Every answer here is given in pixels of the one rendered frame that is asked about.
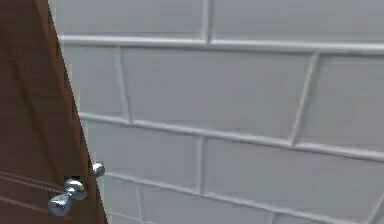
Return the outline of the brown wooden room door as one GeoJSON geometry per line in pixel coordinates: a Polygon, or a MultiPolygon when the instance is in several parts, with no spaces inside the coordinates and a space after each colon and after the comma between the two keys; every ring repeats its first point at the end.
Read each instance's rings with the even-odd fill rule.
{"type": "Polygon", "coordinates": [[[108,224],[48,0],[0,0],[0,224],[108,224]],[[56,216],[68,179],[87,196],[56,216]]]}

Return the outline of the silver round door knob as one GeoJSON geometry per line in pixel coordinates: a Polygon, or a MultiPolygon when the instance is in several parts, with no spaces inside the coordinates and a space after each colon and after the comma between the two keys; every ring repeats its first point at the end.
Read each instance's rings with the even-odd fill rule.
{"type": "Polygon", "coordinates": [[[105,174],[104,164],[100,161],[93,161],[92,162],[92,171],[93,171],[93,175],[96,178],[103,176],[105,174]]]}
{"type": "Polygon", "coordinates": [[[84,200],[87,196],[85,186],[76,179],[68,179],[63,186],[63,192],[48,201],[49,210],[56,216],[65,216],[74,201],[84,200]]]}

